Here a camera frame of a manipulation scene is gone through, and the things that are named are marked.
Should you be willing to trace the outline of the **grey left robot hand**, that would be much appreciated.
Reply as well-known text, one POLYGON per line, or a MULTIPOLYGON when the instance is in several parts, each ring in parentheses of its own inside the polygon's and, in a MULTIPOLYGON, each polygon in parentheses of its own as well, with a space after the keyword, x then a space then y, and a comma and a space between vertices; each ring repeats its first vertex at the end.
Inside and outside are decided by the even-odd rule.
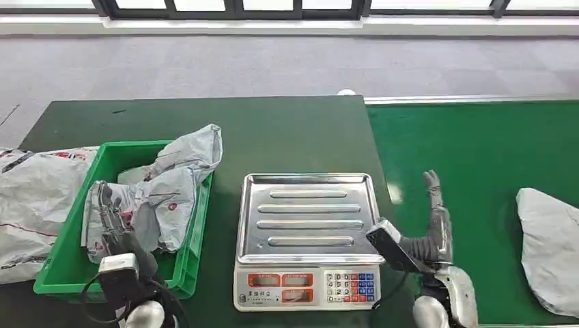
POLYGON ((141 277, 153 278, 158 264, 151 252, 139 244, 134 228, 122 217, 121 197, 113 195, 105 181, 98 182, 98 211, 103 226, 102 242, 108 256, 132 253, 136 257, 141 277))

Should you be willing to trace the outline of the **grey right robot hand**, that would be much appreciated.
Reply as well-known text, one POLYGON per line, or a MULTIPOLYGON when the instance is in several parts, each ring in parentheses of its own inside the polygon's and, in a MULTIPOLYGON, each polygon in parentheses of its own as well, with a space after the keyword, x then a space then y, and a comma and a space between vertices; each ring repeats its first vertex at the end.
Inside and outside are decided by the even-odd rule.
POLYGON ((424 262, 451 264, 453 262, 453 236, 451 216, 444 206, 440 179, 434 170, 423 172, 430 199, 430 214, 424 236, 405 237, 401 248, 413 258, 424 262))

